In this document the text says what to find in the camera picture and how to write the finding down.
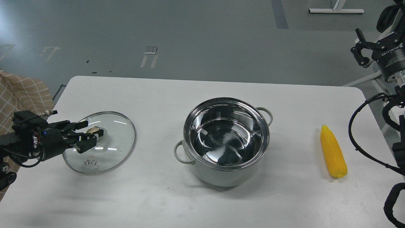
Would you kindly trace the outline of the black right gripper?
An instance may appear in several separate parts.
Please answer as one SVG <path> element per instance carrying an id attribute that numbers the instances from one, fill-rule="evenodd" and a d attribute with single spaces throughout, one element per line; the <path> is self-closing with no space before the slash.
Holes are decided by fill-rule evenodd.
<path id="1" fill-rule="evenodd" d="M 377 43 L 366 41 L 362 30 L 355 30 L 358 42 L 350 49 L 356 62 L 363 68 L 371 64 L 369 57 L 364 57 L 363 49 L 373 50 L 372 59 L 377 62 L 378 68 L 385 82 L 392 83 L 396 80 L 396 74 L 404 71 L 404 35 L 402 32 L 391 32 Z M 376 49 L 377 44 L 383 49 Z"/>

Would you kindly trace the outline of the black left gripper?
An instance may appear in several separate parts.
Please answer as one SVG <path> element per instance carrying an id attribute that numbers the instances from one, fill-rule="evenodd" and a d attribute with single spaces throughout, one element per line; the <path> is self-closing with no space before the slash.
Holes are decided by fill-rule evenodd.
<path id="1" fill-rule="evenodd" d="M 57 111 L 46 111 L 42 114 L 32 111 L 15 112 L 12 129 L 17 142 L 12 147 L 12 152 L 23 160 L 46 161 L 61 155 L 68 148 L 74 148 L 77 153 L 82 154 L 97 145 L 95 135 L 76 132 L 87 127 L 88 121 L 48 123 L 45 120 L 45 117 L 56 113 Z"/>

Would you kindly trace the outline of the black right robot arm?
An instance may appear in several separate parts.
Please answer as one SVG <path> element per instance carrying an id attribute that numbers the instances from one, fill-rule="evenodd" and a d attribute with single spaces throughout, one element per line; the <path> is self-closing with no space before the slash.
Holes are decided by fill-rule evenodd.
<path id="1" fill-rule="evenodd" d="M 350 53 L 357 36 L 352 31 L 332 32 L 338 56 L 331 64 L 343 78 L 372 74 L 363 69 Z M 356 87 L 294 84 L 236 83 L 225 91 L 243 85 L 258 86 L 242 91 L 237 98 L 253 106 L 269 108 L 275 120 L 270 126 L 269 149 L 259 173 L 229 193 L 197 197 L 197 201 L 250 206 L 247 222 L 237 218 L 230 225 L 258 225 L 264 228 L 392 228 L 384 212 L 384 202 L 392 187 L 403 182 L 401 175 L 386 169 L 355 150 L 348 136 L 353 112 L 368 98 Z M 334 179 L 325 166 L 319 131 L 328 125 L 339 141 L 348 175 Z M 371 107 L 365 107 L 353 123 L 353 135 L 370 154 L 396 166 L 392 142 L 386 142 Z"/>

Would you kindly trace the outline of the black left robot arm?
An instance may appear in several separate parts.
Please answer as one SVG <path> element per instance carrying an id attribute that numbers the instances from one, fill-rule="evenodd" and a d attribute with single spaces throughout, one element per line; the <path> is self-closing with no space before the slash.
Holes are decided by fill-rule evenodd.
<path id="1" fill-rule="evenodd" d="M 44 118 L 57 114 L 56 110 L 36 115 L 29 110 L 17 111 L 12 118 L 13 132 L 1 135 L 1 190 L 16 180 L 16 172 L 9 170 L 4 162 L 8 157 L 24 168 L 32 168 L 40 162 L 61 155 L 66 149 L 74 148 L 84 153 L 97 145 L 104 130 L 95 128 L 93 132 L 76 133 L 88 126 L 88 121 L 59 121 L 48 123 Z"/>

